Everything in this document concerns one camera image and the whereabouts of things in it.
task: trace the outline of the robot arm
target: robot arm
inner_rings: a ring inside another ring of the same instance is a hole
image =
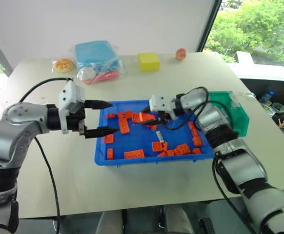
[[[112,106],[99,100],[84,100],[83,90],[69,81],[55,105],[20,102],[8,107],[0,120],[0,233],[14,233],[18,226],[16,201],[17,177],[31,141],[50,130],[79,132],[85,138],[103,137],[118,129],[99,127],[88,130],[84,125],[85,108],[104,109]]]
[[[167,118],[176,119],[191,113],[203,106],[206,95],[206,89],[197,88],[173,99],[165,95],[152,96],[144,111],[158,112],[159,120],[144,124],[166,124]],[[250,216],[263,234],[284,234],[284,191],[267,183],[263,165],[244,140],[238,138],[221,110],[206,102],[197,121],[218,159],[216,171],[227,189],[241,194]]]

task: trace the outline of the bottle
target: bottle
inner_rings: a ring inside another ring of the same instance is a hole
[[[265,104],[267,101],[270,100],[270,98],[272,97],[272,95],[274,95],[273,91],[269,91],[268,93],[265,93],[258,101],[260,103]]]

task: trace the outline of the yellow sponge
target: yellow sponge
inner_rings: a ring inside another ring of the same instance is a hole
[[[139,65],[142,72],[158,71],[160,60],[154,52],[139,53]]]

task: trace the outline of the green plastic container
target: green plastic container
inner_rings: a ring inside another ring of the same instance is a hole
[[[238,103],[232,91],[209,92],[209,97],[210,100],[219,101],[228,108],[233,118],[234,131],[239,134],[239,137],[246,136],[249,124],[249,117],[243,107]],[[213,105],[217,106],[230,122],[230,119],[227,116],[226,111],[223,110],[223,107],[216,103],[213,103]]]

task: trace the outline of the white table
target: white table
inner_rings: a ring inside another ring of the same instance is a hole
[[[139,71],[136,56],[122,59],[126,76],[82,84],[87,99],[148,99],[160,91],[175,95],[197,86],[211,91],[248,91],[215,55],[189,54],[182,62],[173,55],[162,55],[160,71],[148,73]],[[50,71],[50,59],[22,61],[0,92],[0,110],[17,102],[33,85],[52,77]],[[45,84],[27,101],[57,105],[63,86],[62,81]],[[284,135],[254,98],[240,96],[238,100],[250,117],[249,148],[265,166],[269,182],[284,189]],[[99,112],[87,110],[86,116],[88,128],[96,128]],[[95,139],[84,139],[78,133],[62,135],[60,131],[38,138],[53,169],[62,215],[222,198],[212,178],[210,159],[105,167],[94,162]],[[50,176],[34,142],[18,183],[20,218],[56,215]]]

